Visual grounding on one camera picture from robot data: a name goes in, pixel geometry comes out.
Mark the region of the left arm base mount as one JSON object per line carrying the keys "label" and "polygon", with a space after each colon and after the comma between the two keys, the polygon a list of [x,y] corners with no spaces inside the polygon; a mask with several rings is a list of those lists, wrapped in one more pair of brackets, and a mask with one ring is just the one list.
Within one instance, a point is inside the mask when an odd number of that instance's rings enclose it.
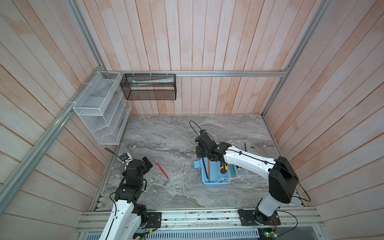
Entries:
{"label": "left arm base mount", "polygon": [[138,214],[140,217],[139,229],[159,229],[162,223],[162,212],[149,212]]}

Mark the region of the yellow black utility knife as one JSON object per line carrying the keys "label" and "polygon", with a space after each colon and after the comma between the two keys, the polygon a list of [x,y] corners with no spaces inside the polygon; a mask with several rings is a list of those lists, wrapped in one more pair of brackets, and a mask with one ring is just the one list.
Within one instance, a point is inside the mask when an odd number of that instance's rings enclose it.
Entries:
{"label": "yellow black utility knife", "polygon": [[227,171],[228,171],[228,165],[227,165],[227,163],[221,163],[221,165],[220,165],[220,173],[221,173],[222,175],[224,175],[224,174],[227,173]]}

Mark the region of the orange pencil tool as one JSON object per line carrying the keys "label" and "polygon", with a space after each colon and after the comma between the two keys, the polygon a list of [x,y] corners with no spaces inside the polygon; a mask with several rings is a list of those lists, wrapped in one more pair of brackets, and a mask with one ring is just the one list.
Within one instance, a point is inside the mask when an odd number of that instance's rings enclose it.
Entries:
{"label": "orange pencil tool", "polygon": [[210,160],[207,160],[207,178],[208,178],[208,181],[210,182],[211,180]]}

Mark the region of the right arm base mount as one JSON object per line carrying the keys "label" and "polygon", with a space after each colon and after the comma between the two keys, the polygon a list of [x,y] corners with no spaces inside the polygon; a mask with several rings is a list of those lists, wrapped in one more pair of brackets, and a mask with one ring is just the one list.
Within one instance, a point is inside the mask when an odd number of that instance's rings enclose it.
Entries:
{"label": "right arm base mount", "polygon": [[242,226],[279,226],[281,225],[281,220],[277,211],[274,211],[274,213],[270,217],[266,217],[262,213],[259,213],[258,210],[239,209],[238,214],[239,214]]}

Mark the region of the red handled tool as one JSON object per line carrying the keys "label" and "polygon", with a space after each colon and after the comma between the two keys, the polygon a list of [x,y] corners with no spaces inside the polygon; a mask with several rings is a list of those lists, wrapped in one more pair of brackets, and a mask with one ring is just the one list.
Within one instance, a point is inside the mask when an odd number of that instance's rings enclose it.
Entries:
{"label": "red handled tool", "polygon": [[163,183],[163,186],[166,186],[169,183],[169,176],[165,172],[165,170],[162,168],[162,166],[158,163],[158,161],[155,160],[156,165],[158,166],[159,170],[162,172],[162,174],[165,176],[166,181]]}

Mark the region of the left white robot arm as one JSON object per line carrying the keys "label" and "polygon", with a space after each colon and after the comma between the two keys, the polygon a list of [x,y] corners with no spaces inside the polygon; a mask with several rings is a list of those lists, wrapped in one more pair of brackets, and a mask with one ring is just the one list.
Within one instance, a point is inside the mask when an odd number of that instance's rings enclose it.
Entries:
{"label": "left white robot arm", "polygon": [[147,224],[147,207],[137,201],[147,187],[144,175],[153,164],[147,157],[125,159],[124,163],[123,179],[113,193],[113,209],[101,240],[132,240],[137,229]]}

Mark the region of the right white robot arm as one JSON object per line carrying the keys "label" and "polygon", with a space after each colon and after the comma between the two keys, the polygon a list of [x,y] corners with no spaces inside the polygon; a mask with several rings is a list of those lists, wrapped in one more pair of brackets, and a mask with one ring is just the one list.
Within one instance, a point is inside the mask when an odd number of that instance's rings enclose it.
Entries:
{"label": "right white robot arm", "polygon": [[219,162],[221,174],[226,174],[233,165],[268,180],[269,191],[255,209],[257,217],[263,220],[272,217],[282,204],[291,202],[299,178],[286,158],[265,158],[242,151],[229,143],[217,144],[206,130],[200,130],[195,142],[197,157]]}

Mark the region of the teal utility knife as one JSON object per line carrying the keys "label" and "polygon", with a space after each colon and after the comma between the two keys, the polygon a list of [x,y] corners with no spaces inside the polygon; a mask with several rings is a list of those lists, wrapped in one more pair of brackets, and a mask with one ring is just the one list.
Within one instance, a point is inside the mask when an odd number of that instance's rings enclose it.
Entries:
{"label": "teal utility knife", "polygon": [[236,175],[236,168],[234,166],[231,166],[231,173],[232,175]]}

